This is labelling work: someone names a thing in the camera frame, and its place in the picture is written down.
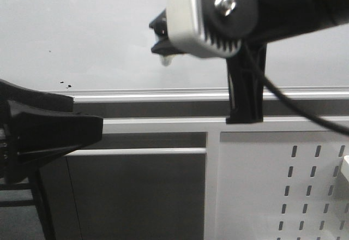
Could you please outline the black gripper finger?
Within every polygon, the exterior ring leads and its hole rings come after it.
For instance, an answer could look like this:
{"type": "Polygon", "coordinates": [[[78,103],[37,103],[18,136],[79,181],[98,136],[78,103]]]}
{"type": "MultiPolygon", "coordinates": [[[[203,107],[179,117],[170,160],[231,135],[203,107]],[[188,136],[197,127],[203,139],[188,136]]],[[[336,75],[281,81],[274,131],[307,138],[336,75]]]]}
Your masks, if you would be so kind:
{"type": "Polygon", "coordinates": [[[55,159],[101,140],[98,116],[5,101],[5,181],[18,183],[55,159]]]}
{"type": "Polygon", "coordinates": [[[167,34],[167,17],[165,9],[149,23],[149,28],[152,29],[156,35],[167,34]]]}
{"type": "Polygon", "coordinates": [[[151,52],[161,56],[182,55],[185,52],[177,49],[168,39],[163,39],[155,43],[151,52]]]}
{"type": "Polygon", "coordinates": [[[28,106],[58,112],[73,112],[74,99],[70,96],[40,92],[1,79],[1,97],[28,106]]]}

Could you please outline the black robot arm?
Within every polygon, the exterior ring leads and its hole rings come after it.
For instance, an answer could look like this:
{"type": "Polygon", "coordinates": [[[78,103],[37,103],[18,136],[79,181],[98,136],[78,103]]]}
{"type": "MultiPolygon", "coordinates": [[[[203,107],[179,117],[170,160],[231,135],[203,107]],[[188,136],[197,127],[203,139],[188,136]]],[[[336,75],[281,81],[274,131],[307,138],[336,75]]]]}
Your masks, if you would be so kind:
{"type": "Polygon", "coordinates": [[[276,40],[348,23],[348,0],[165,0],[150,27],[153,53],[230,58],[242,43],[276,40]]]}

